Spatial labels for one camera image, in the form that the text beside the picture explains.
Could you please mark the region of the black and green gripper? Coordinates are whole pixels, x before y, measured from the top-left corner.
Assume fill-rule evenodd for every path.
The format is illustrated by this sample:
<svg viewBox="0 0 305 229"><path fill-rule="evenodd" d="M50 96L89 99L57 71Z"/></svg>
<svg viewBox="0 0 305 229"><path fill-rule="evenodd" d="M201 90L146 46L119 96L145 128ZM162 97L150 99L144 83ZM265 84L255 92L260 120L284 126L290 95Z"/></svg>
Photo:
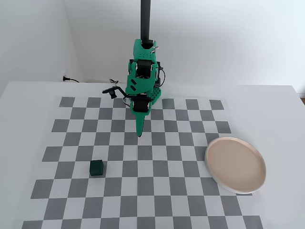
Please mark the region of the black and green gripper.
<svg viewBox="0 0 305 229"><path fill-rule="evenodd" d="M145 117L151 110L152 98L146 94L138 94L130 96L130 101L132 113L136 115L136 133L141 137Z"/></svg>

